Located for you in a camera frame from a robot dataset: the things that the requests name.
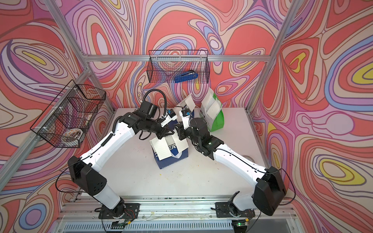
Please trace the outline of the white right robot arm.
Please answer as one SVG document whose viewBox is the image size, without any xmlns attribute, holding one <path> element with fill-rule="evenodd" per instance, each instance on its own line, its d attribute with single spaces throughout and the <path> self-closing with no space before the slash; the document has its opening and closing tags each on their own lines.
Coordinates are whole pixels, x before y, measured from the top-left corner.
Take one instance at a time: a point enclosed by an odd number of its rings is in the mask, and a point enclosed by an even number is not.
<svg viewBox="0 0 373 233">
<path fill-rule="evenodd" d="M 274 215 L 287 194 L 279 169 L 266 168 L 236 153 L 221 139 L 211 135 L 201 118 L 179 122 L 174 128 L 180 140 L 190 140 L 198 152 L 227 166 L 251 186 L 249 192 L 237 191 L 230 199 L 233 215 L 247 209 L 258 209 L 267 216 Z"/>
</svg>

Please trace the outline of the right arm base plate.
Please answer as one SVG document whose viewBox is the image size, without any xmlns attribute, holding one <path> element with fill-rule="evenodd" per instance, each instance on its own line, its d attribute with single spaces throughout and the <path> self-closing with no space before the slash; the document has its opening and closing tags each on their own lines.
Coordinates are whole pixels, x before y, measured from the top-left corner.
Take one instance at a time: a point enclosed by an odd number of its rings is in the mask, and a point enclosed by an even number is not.
<svg viewBox="0 0 373 233">
<path fill-rule="evenodd" d="M 253 209 L 241 211 L 229 202 L 216 202 L 215 207 L 211 207 L 210 209 L 216 212 L 217 218 L 244 217 L 252 219 L 255 217 L 255 211 Z"/>
</svg>

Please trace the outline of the blue stapler in basket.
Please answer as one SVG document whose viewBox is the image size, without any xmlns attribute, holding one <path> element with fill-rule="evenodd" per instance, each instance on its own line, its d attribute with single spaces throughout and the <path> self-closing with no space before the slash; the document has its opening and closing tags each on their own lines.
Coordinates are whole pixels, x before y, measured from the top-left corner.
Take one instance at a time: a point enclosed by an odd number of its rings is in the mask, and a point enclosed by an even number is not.
<svg viewBox="0 0 373 233">
<path fill-rule="evenodd" d="M 175 83 L 188 82 L 188 81 L 195 80 L 197 78 L 198 78 L 198 73 L 194 70 L 189 70 L 189 71 L 176 75 L 174 78 L 174 82 Z"/>
</svg>

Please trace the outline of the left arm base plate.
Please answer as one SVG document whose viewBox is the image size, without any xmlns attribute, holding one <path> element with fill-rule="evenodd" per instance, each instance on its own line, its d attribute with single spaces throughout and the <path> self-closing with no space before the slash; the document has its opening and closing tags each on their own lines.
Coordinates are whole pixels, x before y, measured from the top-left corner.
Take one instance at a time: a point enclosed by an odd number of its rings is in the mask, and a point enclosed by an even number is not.
<svg viewBox="0 0 373 233">
<path fill-rule="evenodd" d="M 134 220 L 139 216 L 139 208 L 139 203 L 119 204 L 119 207 L 115 207 L 112 210 L 102 205 L 99 210 L 99 219 Z"/>
</svg>

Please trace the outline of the blue white paper bag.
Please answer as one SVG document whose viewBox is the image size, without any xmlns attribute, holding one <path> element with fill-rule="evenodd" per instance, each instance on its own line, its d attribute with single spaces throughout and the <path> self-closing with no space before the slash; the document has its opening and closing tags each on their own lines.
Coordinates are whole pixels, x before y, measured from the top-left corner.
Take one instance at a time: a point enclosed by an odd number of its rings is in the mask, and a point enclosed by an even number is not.
<svg viewBox="0 0 373 233">
<path fill-rule="evenodd" d="M 172 121 L 168 124 L 168 126 L 174 130 L 175 124 L 182 123 L 181 117 L 179 115 L 179 111 L 182 108 L 189 108 L 191 110 L 191 119 L 194 117 L 194 109 L 196 107 L 195 102 L 193 101 L 192 94 L 189 94 L 187 97 L 185 97 L 179 104 L 177 104 L 173 110 L 177 114 L 177 120 Z"/>
</svg>

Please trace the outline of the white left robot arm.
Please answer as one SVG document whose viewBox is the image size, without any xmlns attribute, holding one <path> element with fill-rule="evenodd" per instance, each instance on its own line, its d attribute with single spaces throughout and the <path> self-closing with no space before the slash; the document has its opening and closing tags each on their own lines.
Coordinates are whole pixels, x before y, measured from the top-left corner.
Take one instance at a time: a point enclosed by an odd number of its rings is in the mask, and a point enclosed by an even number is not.
<svg viewBox="0 0 373 233">
<path fill-rule="evenodd" d="M 123 218 L 126 214 L 124 200 L 108 185 L 107 179 L 100 171 L 109 158 L 138 132 L 154 133 L 159 139 L 173 135 L 168 123 L 176 120 L 172 109 L 164 109 L 164 115 L 153 119 L 158 107 L 150 102 L 143 102 L 139 109 L 119 116 L 113 123 L 112 131 L 96 146 L 80 158 L 68 160 L 71 180 L 84 192 L 102 204 L 112 218 Z"/>
</svg>

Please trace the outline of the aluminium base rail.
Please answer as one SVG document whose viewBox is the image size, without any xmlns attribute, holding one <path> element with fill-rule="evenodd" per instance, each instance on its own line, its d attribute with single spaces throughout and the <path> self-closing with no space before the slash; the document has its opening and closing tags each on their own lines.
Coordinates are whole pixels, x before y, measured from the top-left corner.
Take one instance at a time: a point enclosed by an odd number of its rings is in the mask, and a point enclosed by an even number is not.
<svg viewBox="0 0 373 233">
<path fill-rule="evenodd" d="M 273 216 L 255 211 L 254 217 L 219 218 L 217 202 L 228 196 L 141 197 L 124 199 L 139 204 L 137 218 L 125 225 L 123 220 L 102 219 L 96 201 L 82 197 L 63 206 L 52 228 L 53 233 L 304 233 L 295 210 L 277 209 Z"/>
</svg>

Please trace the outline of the white tape roll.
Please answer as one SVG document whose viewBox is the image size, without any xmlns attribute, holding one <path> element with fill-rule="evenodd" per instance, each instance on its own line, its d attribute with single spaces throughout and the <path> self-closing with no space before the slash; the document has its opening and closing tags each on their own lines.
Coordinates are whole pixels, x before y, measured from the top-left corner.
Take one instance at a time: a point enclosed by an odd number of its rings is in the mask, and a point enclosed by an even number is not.
<svg viewBox="0 0 373 233">
<path fill-rule="evenodd" d="M 243 157 L 246 158 L 247 160 L 251 161 L 252 163 L 255 163 L 255 160 L 252 157 L 250 157 L 248 155 L 244 155 Z"/>
</svg>

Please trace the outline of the dark blue paper bag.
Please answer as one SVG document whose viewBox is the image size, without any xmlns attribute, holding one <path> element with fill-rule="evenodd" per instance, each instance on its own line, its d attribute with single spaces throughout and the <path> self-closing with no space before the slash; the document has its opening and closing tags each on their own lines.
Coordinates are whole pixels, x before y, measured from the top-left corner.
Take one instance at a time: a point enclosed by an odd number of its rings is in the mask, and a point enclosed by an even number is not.
<svg viewBox="0 0 373 233">
<path fill-rule="evenodd" d="M 166 138 L 166 141 L 168 143 L 169 149 L 172 153 L 171 157 L 159 161 L 156 153 L 152 149 L 155 162 L 157 163 L 160 170 L 162 170 L 166 167 L 169 167 L 170 165 L 175 164 L 175 163 L 177 163 L 177 162 L 179 162 L 183 159 L 188 158 L 188 149 L 184 150 L 183 152 L 178 152 L 172 136 L 167 136 L 165 138 Z"/>
</svg>

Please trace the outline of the tape roll in basket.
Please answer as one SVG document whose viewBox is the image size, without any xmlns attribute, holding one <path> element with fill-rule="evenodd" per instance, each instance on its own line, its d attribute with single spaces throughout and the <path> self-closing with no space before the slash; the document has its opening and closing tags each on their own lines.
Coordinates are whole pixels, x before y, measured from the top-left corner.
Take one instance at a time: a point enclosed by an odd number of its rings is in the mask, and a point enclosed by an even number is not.
<svg viewBox="0 0 373 233">
<path fill-rule="evenodd" d="M 79 128 L 69 129 L 62 135 L 62 141 L 66 144 L 78 144 L 83 131 Z"/>
</svg>

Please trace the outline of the green white paper bag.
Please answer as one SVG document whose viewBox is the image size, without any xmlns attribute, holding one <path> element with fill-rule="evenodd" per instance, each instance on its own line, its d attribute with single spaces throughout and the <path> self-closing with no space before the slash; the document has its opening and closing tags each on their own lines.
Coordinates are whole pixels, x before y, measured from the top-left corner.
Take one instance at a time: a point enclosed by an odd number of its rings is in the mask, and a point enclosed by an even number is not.
<svg viewBox="0 0 373 233">
<path fill-rule="evenodd" d="M 222 103 L 211 88 L 207 90 L 201 102 L 200 117 L 205 121 L 210 132 L 224 127 Z"/>
</svg>

